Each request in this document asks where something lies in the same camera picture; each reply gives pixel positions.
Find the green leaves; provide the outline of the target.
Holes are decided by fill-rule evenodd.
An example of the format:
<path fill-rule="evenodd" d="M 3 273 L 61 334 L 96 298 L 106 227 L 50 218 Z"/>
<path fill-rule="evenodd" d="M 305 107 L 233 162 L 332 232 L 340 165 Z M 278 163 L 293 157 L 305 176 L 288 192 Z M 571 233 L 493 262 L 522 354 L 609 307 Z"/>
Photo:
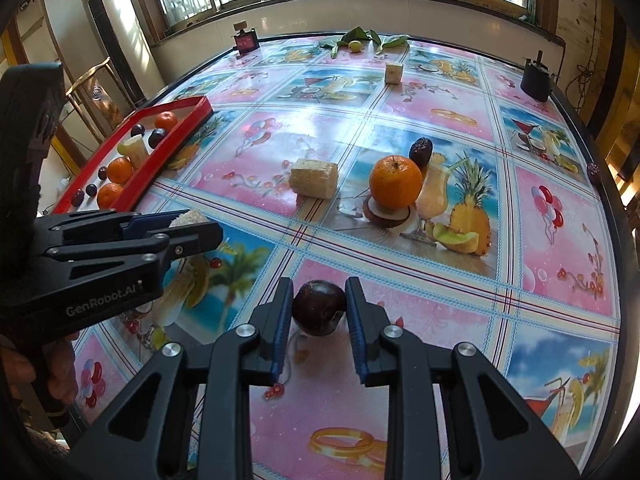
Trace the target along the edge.
<path fill-rule="evenodd" d="M 322 49 L 329 50 L 331 58 L 336 58 L 341 48 L 352 51 L 352 44 L 360 44 L 361 49 L 366 42 L 372 42 L 372 44 L 374 44 L 375 54 L 382 54 L 385 50 L 391 48 L 405 47 L 409 42 L 409 36 L 380 36 L 373 29 L 363 29 L 357 26 L 348 32 L 344 32 L 342 36 L 332 36 L 321 39 L 318 45 Z"/>

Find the far sugarcane piece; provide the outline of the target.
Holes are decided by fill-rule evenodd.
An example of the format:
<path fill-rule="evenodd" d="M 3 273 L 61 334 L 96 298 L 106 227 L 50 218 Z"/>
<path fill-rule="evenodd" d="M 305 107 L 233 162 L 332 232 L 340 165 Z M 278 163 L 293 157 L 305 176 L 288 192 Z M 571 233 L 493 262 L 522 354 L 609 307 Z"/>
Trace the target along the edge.
<path fill-rule="evenodd" d="M 404 66 L 400 63 L 386 63 L 385 64 L 385 83 L 386 84 L 400 84 L 402 74 L 404 73 Z"/>

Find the small dark grape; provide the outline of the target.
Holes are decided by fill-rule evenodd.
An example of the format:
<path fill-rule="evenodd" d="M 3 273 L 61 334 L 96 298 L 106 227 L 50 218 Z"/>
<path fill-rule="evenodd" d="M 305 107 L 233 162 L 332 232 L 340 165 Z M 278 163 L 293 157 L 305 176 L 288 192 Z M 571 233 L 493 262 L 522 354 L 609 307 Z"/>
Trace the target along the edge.
<path fill-rule="evenodd" d="M 130 129 L 130 136 L 133 138 L 134 136 L 143 136 L 145 134 L 145 126 L 141 124 L 135 124 Z"/>

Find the small green fruit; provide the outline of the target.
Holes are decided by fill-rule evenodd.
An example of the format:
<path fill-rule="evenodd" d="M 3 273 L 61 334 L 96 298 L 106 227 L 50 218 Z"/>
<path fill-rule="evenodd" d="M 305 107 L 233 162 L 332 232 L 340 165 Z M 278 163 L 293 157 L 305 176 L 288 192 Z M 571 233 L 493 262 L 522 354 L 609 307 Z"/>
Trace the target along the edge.
<path fill-rule="evenodd" d="M 362 50 L 362 43 L 359 40 L 352 40 L 348 44 L 348 48 L 352 53 L 359 53 Z"/>

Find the red perfume bottle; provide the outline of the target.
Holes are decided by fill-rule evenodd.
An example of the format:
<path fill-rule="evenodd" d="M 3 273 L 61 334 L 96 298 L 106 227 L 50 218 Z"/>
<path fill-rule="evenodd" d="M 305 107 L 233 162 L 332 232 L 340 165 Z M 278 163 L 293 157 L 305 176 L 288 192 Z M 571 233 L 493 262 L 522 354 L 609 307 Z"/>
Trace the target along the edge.
<path fill-rule="evenodd" d="M 233 29 L 235 32 L 233 39 L 239 55 L 246 55 L 259 48 L 257 32 L 254 28 L 248 28 L 246 21 L 234 23 Z"/>

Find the wooden chair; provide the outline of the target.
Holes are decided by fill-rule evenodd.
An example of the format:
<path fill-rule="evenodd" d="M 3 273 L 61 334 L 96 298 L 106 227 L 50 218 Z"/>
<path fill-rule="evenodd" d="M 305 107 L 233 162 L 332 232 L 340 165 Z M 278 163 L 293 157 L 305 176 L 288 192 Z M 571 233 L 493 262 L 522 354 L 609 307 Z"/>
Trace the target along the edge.
<path fill-rule="evenodd" d="M 65 92 L 66 101 L 70 103 L 72 109 L 78 114 L 80 120 L 85 124 L 91 135 L 98 142 L 105 140 L 110 136 L 110 134 L 107 133 L 98 122 L 89 118 L 89 115 L 86 113 L 88 106 L 81 107 L 79 97 L 80 92 L 85 92 L 85 94 L 90 98 L 91 104 L 103 116 L 107 125 L 111 128 L 111 131 L 114 131 L 124 119 L 118 105 L 99 82 L 98 73 L 101 70 L 105 70 L 108 73 L 108 76 L 110 76 L 111 80 L 116 84 L 119 92 L 125 100 L 131 104 L 127 90 L 120 81 L 119 76 L 116 74 L 109 56 L 104 58 L 101 63 L 89 68 L 84 74 L 75 80 L 70 85 L 70 88 Z"/>

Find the black cup with stick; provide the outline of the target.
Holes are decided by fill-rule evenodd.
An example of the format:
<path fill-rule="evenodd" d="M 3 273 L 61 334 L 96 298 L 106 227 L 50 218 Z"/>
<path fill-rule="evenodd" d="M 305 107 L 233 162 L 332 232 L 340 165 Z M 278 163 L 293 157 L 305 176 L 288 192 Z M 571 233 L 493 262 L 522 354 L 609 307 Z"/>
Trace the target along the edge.
<path fill-rule="evenodd" d="M 533 100 L 541 103 L 548 101 L 551 93 L 551 75 L 542 62 L 544 51 L 539 50 L 536 58 L 526 58 L 521 90 Z"/>

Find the dark ball on rim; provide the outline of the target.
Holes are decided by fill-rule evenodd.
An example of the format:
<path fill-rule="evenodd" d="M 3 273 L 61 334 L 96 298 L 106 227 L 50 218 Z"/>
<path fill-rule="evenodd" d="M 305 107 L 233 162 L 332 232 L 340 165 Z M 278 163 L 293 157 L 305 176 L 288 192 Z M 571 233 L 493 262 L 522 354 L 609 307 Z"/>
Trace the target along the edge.
<path fill-rule="evenodd" d="M 587 165 L 587 176 L 592 185 L 600 185 L 602 182 L 599 166 L 594 162 Z"/>

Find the white standing air conditioner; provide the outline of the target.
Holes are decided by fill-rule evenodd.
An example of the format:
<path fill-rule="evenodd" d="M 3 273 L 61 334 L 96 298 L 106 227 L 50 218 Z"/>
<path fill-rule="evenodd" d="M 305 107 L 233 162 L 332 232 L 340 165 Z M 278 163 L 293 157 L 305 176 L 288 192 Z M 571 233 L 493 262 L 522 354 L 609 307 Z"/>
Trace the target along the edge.
<path fill-rule="evenodd" d="M 125 88 L 140 105 L 165 87 L 131 0 L 81 0 L 96 41 Z"/>

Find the red rimmed white tray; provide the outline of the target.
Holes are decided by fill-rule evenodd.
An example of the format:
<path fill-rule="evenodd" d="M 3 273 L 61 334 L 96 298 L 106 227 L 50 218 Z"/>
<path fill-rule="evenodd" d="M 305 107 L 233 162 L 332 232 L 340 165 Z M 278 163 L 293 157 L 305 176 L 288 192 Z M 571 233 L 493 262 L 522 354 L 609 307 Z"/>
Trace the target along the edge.
<path fill-rule="evenodd" d="M 160 196 L 151 191 L 152 184 L 212 115 L 205 96 L 137 110 L 101 144 L 52 211 L 156 211 Z"/>

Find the orange tangerine far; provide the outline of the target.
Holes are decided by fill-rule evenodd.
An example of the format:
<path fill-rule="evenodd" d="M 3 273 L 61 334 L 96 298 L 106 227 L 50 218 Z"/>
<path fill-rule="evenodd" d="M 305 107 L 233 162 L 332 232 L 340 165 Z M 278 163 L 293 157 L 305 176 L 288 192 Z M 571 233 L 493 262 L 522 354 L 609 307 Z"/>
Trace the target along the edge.
<path fill-rule="evenodd" d="M 391 210 L 411 206 L 418 198 L 422 184 L 419 167 L 400 155 L 379 159 L 369 174 L 371 196 L 379 205 Z"/>

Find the red jujube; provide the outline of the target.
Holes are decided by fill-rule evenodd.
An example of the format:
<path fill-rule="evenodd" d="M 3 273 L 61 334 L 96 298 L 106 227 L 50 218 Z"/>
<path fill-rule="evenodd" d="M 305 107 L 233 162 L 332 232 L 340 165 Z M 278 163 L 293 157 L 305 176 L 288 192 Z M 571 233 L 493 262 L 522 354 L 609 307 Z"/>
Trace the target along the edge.
<path fill-rule="evenodd" d="M 82 204 L 84 199 L 85 199 L 85 191 L 80 188 L 73 194 L 72 198 L 70 199 L 70 204 L 73 207 L 78 208 Z"/>

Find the dark date far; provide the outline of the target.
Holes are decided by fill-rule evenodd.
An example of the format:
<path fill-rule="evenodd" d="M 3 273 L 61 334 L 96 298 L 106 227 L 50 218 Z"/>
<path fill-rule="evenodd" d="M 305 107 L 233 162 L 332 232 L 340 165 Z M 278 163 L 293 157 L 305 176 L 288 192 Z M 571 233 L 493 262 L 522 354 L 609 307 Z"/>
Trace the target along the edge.
<path fill-rule="evenodd" d="M 420 169 L 425 168 L 431 160 L 433 153 L 433 142 L 431 139 L 422 136 L 410 146 L 409 158 Z"/>

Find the dark purple plum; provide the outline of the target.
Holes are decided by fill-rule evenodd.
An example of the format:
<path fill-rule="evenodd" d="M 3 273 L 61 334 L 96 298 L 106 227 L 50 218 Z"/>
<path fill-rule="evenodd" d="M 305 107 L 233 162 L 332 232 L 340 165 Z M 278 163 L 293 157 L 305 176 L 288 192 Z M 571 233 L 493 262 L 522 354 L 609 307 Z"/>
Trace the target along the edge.
<path fill-rule="evenodd" d="M 303 284 L 292 303 L 298 327 L 315 337 L 331 335 L 346 312 L 347 298 L 340 286 L 323 280 Z"/>

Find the orange tangerine placed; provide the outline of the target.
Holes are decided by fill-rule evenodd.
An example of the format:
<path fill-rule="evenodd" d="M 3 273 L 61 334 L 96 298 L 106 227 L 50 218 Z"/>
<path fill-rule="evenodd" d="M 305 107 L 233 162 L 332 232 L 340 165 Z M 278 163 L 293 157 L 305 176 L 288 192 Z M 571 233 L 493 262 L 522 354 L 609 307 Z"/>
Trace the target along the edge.
<path fill-rule="evenodd" d="M 96 196 L 96 202 L 100 209 L 110 209 L 111 206 L 119 199 L 120 194 L 124 188 L 114 182 L 105 183 L 99 188 L 98 195 Z"/>
<path fill-rule="evenodd" d="M 108 180 L 116 184 L 126 184 L 134 174 L 134 165 L 127 157 L 113 159 L 106 167 Z"/>
<path fill-rule="evenodd" d="M 163 129 L 166 132 L 171 131 L 178 125 L 179 119 L 174 112 L 161 112 L 154 119 L 154 127 L 157 129 Z"/>

